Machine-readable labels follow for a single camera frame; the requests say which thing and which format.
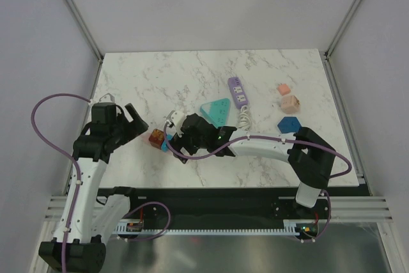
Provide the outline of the light blue plug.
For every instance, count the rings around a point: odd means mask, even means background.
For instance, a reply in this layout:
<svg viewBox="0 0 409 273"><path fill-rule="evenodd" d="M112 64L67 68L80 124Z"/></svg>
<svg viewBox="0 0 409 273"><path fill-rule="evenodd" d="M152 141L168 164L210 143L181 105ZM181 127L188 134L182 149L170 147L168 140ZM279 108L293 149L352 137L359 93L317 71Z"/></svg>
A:
<svg viewBox="0 0 409 273"><path fill-rule="evenodd" d="M164 139L162 145L161 145L161 150L163 152L168 152L169 148L168 148L168 144L170 143L170 140L172 140L173 136L171 134L167 134L166 138Z"/></svg>

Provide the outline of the brown cube plug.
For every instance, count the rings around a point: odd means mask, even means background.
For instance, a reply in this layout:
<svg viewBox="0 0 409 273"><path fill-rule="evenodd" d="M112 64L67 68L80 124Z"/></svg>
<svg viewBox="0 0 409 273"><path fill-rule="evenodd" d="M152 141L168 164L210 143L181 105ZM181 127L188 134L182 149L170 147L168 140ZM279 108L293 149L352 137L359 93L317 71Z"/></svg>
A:
<svg viewBox="0 0 409 273"><path fill-rule="evenodd" d="M161 149L164 142L164 132L159 129L154 129L150 134L148 141L152 147Z"/></svg>

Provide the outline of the teal power strip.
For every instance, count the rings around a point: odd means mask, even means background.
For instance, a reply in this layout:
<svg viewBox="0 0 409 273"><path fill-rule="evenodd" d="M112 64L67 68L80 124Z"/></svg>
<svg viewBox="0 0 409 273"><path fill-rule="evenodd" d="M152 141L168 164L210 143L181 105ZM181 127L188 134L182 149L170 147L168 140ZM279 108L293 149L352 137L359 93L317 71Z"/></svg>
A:
<svg viewBox="0 0 409 273"><path fill-rule="evenodd" d="M219 128L227 125L230 107L230 99L222 98L201 105L199 110L205 120Z"/></svg>

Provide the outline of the purple power strip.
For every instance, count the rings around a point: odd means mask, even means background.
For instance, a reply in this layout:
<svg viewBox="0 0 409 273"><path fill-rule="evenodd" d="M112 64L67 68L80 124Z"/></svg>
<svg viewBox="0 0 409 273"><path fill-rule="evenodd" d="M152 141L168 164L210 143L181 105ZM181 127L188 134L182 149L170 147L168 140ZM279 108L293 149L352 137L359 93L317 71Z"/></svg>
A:
<svg viewBox="0 0 409 273"><path fill-rule="evenodd" d="M249 105L249 100L239 77L230 77L228 79L228 86L237 109Z"/></svg>

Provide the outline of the blue cube plug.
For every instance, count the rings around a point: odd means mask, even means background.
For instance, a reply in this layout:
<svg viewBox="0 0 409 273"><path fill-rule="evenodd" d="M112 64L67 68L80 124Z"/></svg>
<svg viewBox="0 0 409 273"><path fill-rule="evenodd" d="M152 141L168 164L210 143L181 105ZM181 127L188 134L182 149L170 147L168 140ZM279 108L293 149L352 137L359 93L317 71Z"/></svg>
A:
<svg viewBox="0 0 409 273"><path fill-rule="evenodd" d="M301 124L295 116L285 116L277 127L282 134L297 133L301 129Z"/></svg>

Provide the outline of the peach cube plug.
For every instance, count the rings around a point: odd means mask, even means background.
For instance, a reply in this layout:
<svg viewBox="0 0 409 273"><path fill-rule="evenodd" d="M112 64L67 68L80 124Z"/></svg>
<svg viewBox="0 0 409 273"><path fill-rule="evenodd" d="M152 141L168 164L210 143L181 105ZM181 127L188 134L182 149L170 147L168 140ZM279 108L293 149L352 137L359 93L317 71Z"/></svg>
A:
<svg viewBox="0 0 409 273"><path fill-rule="evenodd" d="M300 101L295 95L287 95L281 99L281 110L285 114L295 114L300 111Z"/></svg>

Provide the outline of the pink plug adapter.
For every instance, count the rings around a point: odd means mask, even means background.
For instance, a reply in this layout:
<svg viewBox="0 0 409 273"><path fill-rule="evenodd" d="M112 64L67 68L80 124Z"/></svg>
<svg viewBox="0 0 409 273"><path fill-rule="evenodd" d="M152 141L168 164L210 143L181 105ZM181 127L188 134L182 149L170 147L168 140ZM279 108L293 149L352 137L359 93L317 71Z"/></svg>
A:
<svg viewBox="0 0 409 273"><path fill-rule="evenodd" d="M277 91L280 93L280 95L285 96L291 93L291 89L287 84L280 84L277 87Z"/></svg>

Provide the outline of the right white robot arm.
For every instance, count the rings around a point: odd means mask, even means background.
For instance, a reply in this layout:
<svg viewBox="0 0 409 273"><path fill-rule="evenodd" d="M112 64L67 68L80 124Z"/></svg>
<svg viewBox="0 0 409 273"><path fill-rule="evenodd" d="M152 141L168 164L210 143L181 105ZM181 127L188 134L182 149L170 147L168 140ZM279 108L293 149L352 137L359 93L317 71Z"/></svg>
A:
<svg viewBox="0 0 409 273"><path fill-rule="evenodd" d="M316 210L317 199L328 186L336 157L334 149L307 127L296 133L264 136L232 126L217 128L198 114L179 111L167 117L166 127L176 130L169 149L182 163L199 160L197 152L206 150L205 158L261 157L289 164L300 181L292 207L302 218Z"/></svg>

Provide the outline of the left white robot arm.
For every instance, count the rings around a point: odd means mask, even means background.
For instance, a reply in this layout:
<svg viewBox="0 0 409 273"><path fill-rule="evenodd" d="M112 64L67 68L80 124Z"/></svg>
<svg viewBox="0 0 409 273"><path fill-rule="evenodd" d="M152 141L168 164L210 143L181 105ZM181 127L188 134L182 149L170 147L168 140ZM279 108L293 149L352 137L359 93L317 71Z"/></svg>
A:
<svg viewBox="0 0 409 273"><path fill-rule="evenodd" d="M100 272L111 233L125 217L140 211L138 199L111 194L99 213L95 205L111 154L148 130L148 124L132 104L96 103L91 121L74 141L73 171L63 214L50 241L40 244L38 254L53 270Z"/></svg>

